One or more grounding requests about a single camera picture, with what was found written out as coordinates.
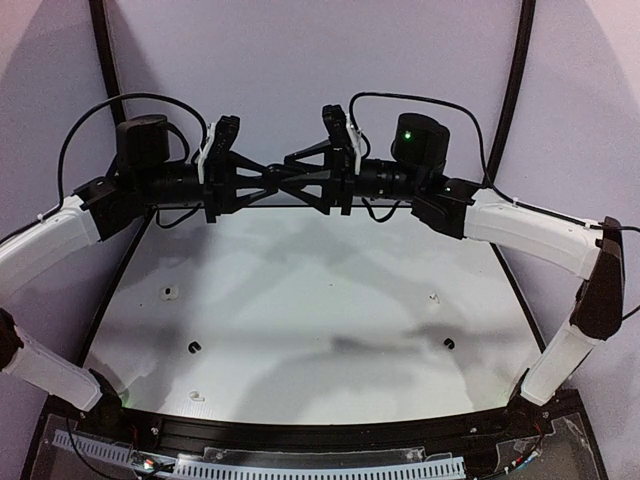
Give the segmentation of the black earbud charging case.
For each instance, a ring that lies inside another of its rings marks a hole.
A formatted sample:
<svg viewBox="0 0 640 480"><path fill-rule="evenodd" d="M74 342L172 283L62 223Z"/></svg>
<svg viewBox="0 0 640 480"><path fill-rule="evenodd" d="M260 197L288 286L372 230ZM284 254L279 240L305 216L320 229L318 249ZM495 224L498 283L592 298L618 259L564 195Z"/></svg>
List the black earbud charging case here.
<svg viewBox="0 0 640 480"><path fill-rule="evenodd" d="M284 180L294 176L295 169L284 164L271 164L266 167L263 177L272 185L279 186Z"/></svg>

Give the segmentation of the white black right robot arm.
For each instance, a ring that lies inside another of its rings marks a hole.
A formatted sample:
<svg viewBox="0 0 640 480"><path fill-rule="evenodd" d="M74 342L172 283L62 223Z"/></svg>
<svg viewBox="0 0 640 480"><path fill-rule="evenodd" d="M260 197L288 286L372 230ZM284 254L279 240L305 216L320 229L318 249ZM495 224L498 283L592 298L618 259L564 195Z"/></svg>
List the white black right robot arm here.
<svg viewBox="0 0 640 480"><path fill-rule="evenodd" d="M592 223L545 213L446 177L450 132L426 115L399 115L389 160L362 155L360 132L348 116L329 112L324 123L327 140L285 157L281 190L322 213L338 207L344 215L356 197L406 201L437 233L515 249L581 279L568 319L521 377L515 396L545 405L591 351L619 331L625 273L615 219Z"/></svg>

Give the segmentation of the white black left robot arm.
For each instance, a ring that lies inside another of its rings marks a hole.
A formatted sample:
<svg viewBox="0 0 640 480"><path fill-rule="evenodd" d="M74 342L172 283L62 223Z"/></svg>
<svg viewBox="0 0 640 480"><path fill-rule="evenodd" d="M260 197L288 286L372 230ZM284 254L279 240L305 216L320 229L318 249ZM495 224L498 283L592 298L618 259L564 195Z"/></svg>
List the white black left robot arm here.
<svg viewBox="0 0 640 480"><path fill-rule="evenodd" d="M275 171L232 151L240 120L223 116L205 129L194 162L170 158L177 128L150 114L116 128L117 172L98 177L65 197L24 231L1 243L1 297L10 298L71 254L106 241L160 207L204 210L208 221L277 192ZM80 368L32 338L1 313L1 370L85 413L121 402L109 381Z"/></svg>

